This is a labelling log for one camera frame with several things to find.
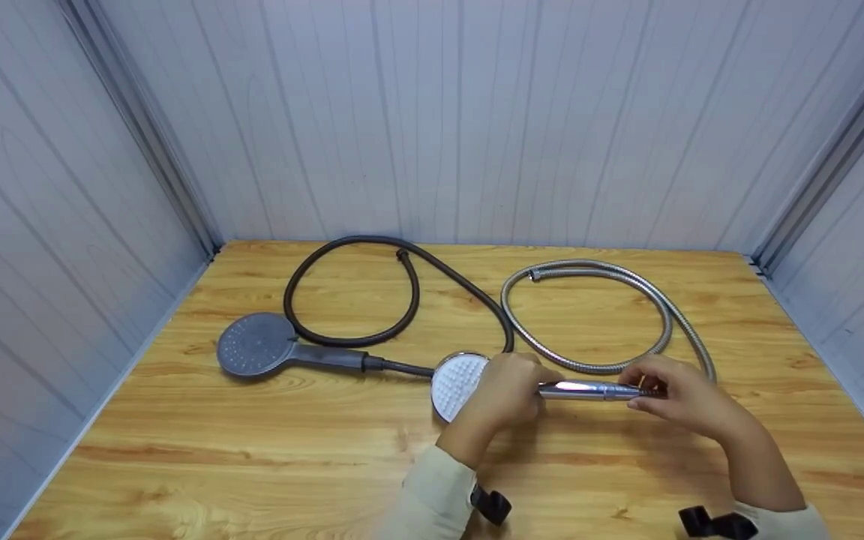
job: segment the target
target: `hand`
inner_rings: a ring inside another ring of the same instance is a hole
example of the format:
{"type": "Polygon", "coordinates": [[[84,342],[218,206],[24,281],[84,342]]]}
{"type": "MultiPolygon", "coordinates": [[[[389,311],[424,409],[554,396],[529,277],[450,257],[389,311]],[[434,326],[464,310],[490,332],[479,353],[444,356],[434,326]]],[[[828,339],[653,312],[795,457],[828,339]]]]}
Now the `hand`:
{"type": "Polygon", "coordinates": [[[495,355],[479,384],[436,445],[460,464],[477,469],[497,431],[527,422],[539,414],[539,383],[562,380],[531,352],[495,355]]]}
{"type": "Polygon", "coordinates": [[[636,397],[628,402],[628,408],[654,414],[719,444],[761,428],[745,407],[710,382],[705,373],[668,356],[638,360],[622,371],[618,383],[666,392],[668,399],[636,397]]]}
{"type": "Polygon", "coordinates": [[[561,373],[541,365],[531,352],[495,355],[459,414],[473,415],[495,431],[528,422],[538,416],[541,408],[539,383],[562,379],[561,373]]]}

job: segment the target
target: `black shower hose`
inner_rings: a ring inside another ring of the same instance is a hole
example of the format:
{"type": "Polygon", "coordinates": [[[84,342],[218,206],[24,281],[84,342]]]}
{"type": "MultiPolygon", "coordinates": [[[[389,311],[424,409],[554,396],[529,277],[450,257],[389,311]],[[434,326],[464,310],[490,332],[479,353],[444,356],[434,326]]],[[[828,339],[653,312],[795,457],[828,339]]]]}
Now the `black shower hose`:
{"type": "MultiPolygon", "coordinates": [[[[390,339],[401,334],[405,328],[408,328],[408,325],[416,317],[416,312],[419,311],[419,276],[416,274],[415,267],[412,266],[412,260],[409,259],[410,253],[422,257],[423,260],[426,260],[429,264],[438,268],[443,274],[449,276],[453,281],[455,281],[455,283],[460,284],[464,290],[469,291],[472,296],[476,297],[480,302],[482,302],[482,304],[486,305],[486,308],[489,308],[489,311],[493,312],[495,318],[498,319],[499,324],[502,326],[502,332],[505,335],[505,346],[503,346],[502,352],[510,353],[513,350],[515,346],[515,329],[513,328],[512,321],[509,320],[505,311],[502,310],[496,301],[494,301],[485,291],[477,287],[474,283],[467,280],[462,274],[453,270],[452,267],[445,264],[442,260],[437,259],[432,255],[432,253],[423,250],[412,242],[407,242],[391,236],[346,236],[337,240],[332,240],[332,242],[326,243],[321,248],[312,252],[311,255],[306,257],[306,259],[299,264],[298,268],[295,268],[295,273],[292,274],[289,283],[285,286],[285,293],[282,296],[282,311],[285,312],[285,318],[292,323],[292,327],[295,327],[295,331],[298,332],[298,335],[301,335],[301,337],[306,339],[306,341],[310,341],[316,345],[342,347],[345,349],[359,349],[390,341],[390,339]],[[405,273],[408,274],[409,284],[411,284],[412,287],[412,298],[409,300],[408,310],[405,310],[405,314],[402,315],[402,318],[400,318],[394,325],[384,329],[384,331],[375,332],[375,334],[365,335],[362,337],[330,337],[327,335],[316,334],[316,332],[311,331],[311,329],[302,325],[302,322],[299,322],[295,308],[292,307],[293,298],[295,297],[296,290],[299,287],[299,281],[302,280],[302,277],[305,276],[305,273],[309,271],[309,268],[311,268],[317,260],[322,259],[323,256],[335,249],[350,244],[384,244],[398,248],[398,250],[395,251],[395,259],[398,259],[399,263],[402,263],[402,266],[405,267],[405,273]]],[[[434,371],[431,368],[412,366],[400,362],[393,362],[392,360],[384,360],[384,362],[384,369],[408,373],[410,375],[418,375],[420,377],[432,377],[434,371]]]]}

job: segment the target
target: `stainless steel shower hose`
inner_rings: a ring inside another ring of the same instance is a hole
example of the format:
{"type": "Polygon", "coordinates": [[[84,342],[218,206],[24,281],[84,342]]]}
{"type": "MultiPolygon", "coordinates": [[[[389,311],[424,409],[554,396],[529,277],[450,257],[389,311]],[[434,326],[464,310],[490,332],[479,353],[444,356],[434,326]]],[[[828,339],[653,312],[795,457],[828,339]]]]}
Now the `stainless steel shower hose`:
{"type": "Polygon", "coordinates": [[[703,371],[706,372],[706,375],[709,377],[711,382],[716,382],[716,366],[713,365],[713,359],[710,358],[709,351],[706,350],[706,345],[702,342],[702,339],[699,338],[699,334],[697,334],[695,328],[692,328],[692,325],[690,325],[689,321],[686,320],[686,315],[683,315],[683,312],[679,310],[679,308],[676,307],[676,305],[673,304],[657,286],[649,283],[645,277],[641,277],[639,274],[635,274],[632,270],[628,270],[627,268],[623,268],[617,264],[593,259],[551,260],[534,264],[522,268],[518,272],[512,274],[511,277],[508,277],[508,280],[505,280],[505,283],[502,286],[501,297],[502,311],[505,311],[508,320],[511,321],[511,325],[515,328],[515,331],[518,332],[518,334],[522,336],[522,339],[528,342],[532,348],[535,348],[545,356],[546,359],[552,360],[552,362],[555,362],[557,365],[591,375],[615,375],[625,369],[625,367],[630,365],[632,362],[635,362],[635,360],[642,358],[642,356],[661,353],[672,338],[672,319],[674,318],[676,322],[679,323],[679,327],[682,327],[682,331],[685,332],[685,336],[688,338],[689,343],[692,344],[692,349],[695,350],[695,355],[698,356],[703,371]],[[522,322],[518,322],[518,318],[515,318],[515,314],[512,312],[509,294],[512,291],[512,287],[526,276],[528,276],[532,281],[577,276],[607,278],[610,280],[621,281],[621,283],[627,284],[627,286],[634,287],[636,290],[641,291],[649,300],[652,301],[653,304],[655,304],[655,308],[657,308],[659,315],[662,317],[662,334],[658,336],[658,340],[655,344],[649,346],[649,348],[646,349],[645,352],[642,352],[641,355],[621,362],[611,364],[587,364],[566,358],[565,356],[559,355],[558,352],[549,349],[548,346],[542,345],[542,342],[539,342],[534,335],[529,334],[529,331],[525,329],[522,322]]]}

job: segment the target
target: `shower hose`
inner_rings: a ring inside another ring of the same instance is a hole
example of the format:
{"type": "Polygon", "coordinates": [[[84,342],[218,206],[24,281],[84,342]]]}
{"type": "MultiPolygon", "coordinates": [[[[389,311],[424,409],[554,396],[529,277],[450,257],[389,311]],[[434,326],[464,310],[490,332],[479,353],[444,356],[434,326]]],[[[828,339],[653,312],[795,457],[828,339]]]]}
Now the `shower hose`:
{"type": "Polygon", "coordinates": [[[649,283],[645,277],[641,277],[639,274],[635,274],[632,270],[628,270],[627,268],[623,268],[617,264],[592,259],[563,259],[526,266],[512,274],[508,277],[508,280],[505,281],[505,284],[502,286],[501,302],[502,311],[505,311],[505,315],[508,317],[508,320],[511,321],[511,325],[515,328],[515,331],[518,332],[518,334],[522,336],[522,339],[531,345],[535,351],[538,351],[545,356],[546,359],[552,360],[552,362],[555,362],[557,365],[589,375],[615,375],[625,369],[626,366],[635,362],[635,360],[642,358],[642,356],[661,353],[672,338],[672,319],[675,319],[675,321],[679,323],[679,327],[682,327],[682,331],[685,332],[685,336],[688,338],[689,343],[692,344],[692,349],[695,350],[695,355],[698,356],[699,363],[702,365],[703,371],[706,372],[706,376],[709,377],[711,382],[716,382],[716,366],[713,365],[713,359],[709,356],[709,351],[707,351],[706,345],[702,342],[702,339],[699,338],[699,334],[697,334],[695,328],[692,328],[692,324],[689,324],[686,315],[683,315],[683,312],[679,310],[679,308],[676,307],[676,305],[673,304],[657,286],[649,283]],[[566,358],[558,352],[549,349],[548,346],[543,345],[541,341],[538,341],[531,332],[525,329],[522,322],[519,322],[518,318],[515,317],[515,314],[512,311],[512,306],[509,303],[509,295],[512,291],[512,287],[526,276],[528,276],[532,281],[578,276],[607,278],[610,280],[620,281],[620,283],[627,284],[627,286],[634,287],[636,290],[641,291],[646,298],[652,301],[655,308],[658,310],[658,314],[661,315],[662,318],[662,333],[658,336],[658,340],[656,340],[652,346],[649,346],[645,352],[642,352],[641,355],[620,362],[611,364],[587,364],[566,358]]]}
{"type": "MultiPolygon", "coordinates": [[[[505,281],[505,284],[502,286],[501,304],[497,304],[497,302],[494,301],[485,291],[477,287],[474,283],[471,283],[471,281],[467,280],[467,278],[462,276],[462,274],[456,272],[442,260],[437,259],[432,255],[432,253],[428,253],[427,250],[423,250],[421,247],[411,242],[390,236],[346,236],[325,243],[325,245],[316,249],[311,255],[306,257],[301,264],[299,264],[295,273],[292,274],[292,277],[289,279],[289,283],[286,284],[285,292],[282,297],[282,310],[285,312],[285,317],[292,323],[292,327],[295,327],[295,331],[298,332],[298,335],[301,335],[306,339],[306,341],[310,341],[316,345],[354,349],[369,347],[371,345],[390,341],[390,339],[395,338],[395,336],[401,334],[401,332],[408,327],[419,310],[419,296],[421,296],[419,295],[419,290],[421,290],[421,287],[419,287],[419,276],[416,274],[415,267],[412,266],[412,261],[409,259],[410,253],[421,257],[423,260],[426,260],[429,264],[436,267],[436,269],[442,271],[443,274],[449,276],[453,281],[455,281],[455,283],[465,288],[465,290],[469,291],[472,296],[476,297],[480,302],[486,305],[486,308],[489,308],[489,311],[493,312],[493,315],[497,318],[502,327],[502,332],[505,335],[505,344],[502,348],[502,352],[504,353],[510,353],[513,350],[515,346],[515,332],[518,332],[518,334],[522,336],[522,339],[531,345],[535,351],[538,351],[545,356],[546,359],[552,360],[552,362],[555,362],[557,365],[590,375],[615,375],[632,362],[635,362],[635,360],[641,358],[641,356],[662,352],[666,345],[668,345],[669,340],[672,338],[672,319],[674,318],[676,322],[679,323],[679,326],[682,327],[686,337],[692,344],[692,348],[695,350],[706,375],[713,382],[716,381],[716,367],[713,366],[713,360],[710,358],[706,346],[703,345],[702,339],[699,338],[699,334],[696,334],[695,328],[692,328],[692,325],[690,325],[689,321],[686,320],[686,316],[682,314],[682,311],[679,311],[679,308],[676,307],[676,305],[673,304],[672,301],[669,300],[661,290],[659,290],[659,288],[653,286],[648,280],[645,280],[644,277],[641,277],[639,274],[635,274],[631,270],[627,270],[621,266],[598,260],[553,260],[523,268],[512,274],[511,277],[505,281]],[[330,337],[317,334],[315,331],[306,328],[305,325],[302,325],[302,322],[299,322],[298,315],[296,315],[295,308],[293,307],[293,299],[296,290],[299,287],[299,281],[301,281],[302,277],[308,273],[312,266],[314,266],[316,261],[322,259],[322,257],[327,253],[342,246],[361,243],[384,244],[398,248],[397,252],[395,252],[395,259],[398,259],[399,263],[401,263],[405,268],[405,273],[409,278],[409,284],[412,291],[409,307],[405,310],[405,314],[402,315],[402,317],[390,328],[362,337],[330,337]],[[512,287],[526,276],[528,276],[532,281],[573,276],[591,276],[621,281],[621,283],[637,288],[637,290],[645,294],[645,296],[655,304],[655,307],[658,308],[658,313],[661,314],[662,318],[662,334],[658,336],[658,340],[655,344],[649,349],[646,349],[642,355],[621,362],[596,365],[566,358],[565,356],[552,351],[548,346],[539,342],[535,336],[532,336],[532,334],[525,329],[524,325],[518,321],[518,318],[515,317],[515,314],[512,311],[512,307],[509,304],[509,295],[512,291],[512,287]]],[[[434,373],[434,370],[431,368],[391,361],[388,362],[386,369],[420,377],[432,377],[434,373]]]]}

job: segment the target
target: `wood grain surface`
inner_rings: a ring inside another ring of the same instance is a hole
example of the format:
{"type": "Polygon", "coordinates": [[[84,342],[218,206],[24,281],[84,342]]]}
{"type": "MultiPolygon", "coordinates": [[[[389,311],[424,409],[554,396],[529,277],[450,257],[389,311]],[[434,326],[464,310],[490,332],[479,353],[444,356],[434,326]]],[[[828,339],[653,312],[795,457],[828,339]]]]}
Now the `wood grain surface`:
{"type": "MultiPolygon", "coordinates": [[[[441,430],[428,383],[303,368],[243,383],[215,359],[230,322],[281,311],[288,277],[316,246],[227,245],[13,537],[369,538],[441,430]]],[[[514,270],[539,261],[590,257],[641,273],[693,322],[724,389],[775,434],[833,537],[864,538],[864,421],[741,256],[426,247],[494,298],[514,270]]],[[[499,352],[486,307],[425,262],[415,266],[418,316],[370,351],[426,366],[456,350],[499,352]]],[[[398,320],[408,293],[393,248],[349,246],[316,264],[295,308],[323,334],[366,335],[398,320]]],[[[655,308],[611,280],[526,280],[511,300],[539,339],[586,362],[637,355],[659,332],[655,308]]],[[[693,359],[678,328],[667,352],[693,359]]],[[[537,427],[500,435],[480,476],[514,510],[502,529],[474,522],[473,538],[676,538],[677,510],[731,503],[714,443],[623,403],[549,402],[537,427]]]]}

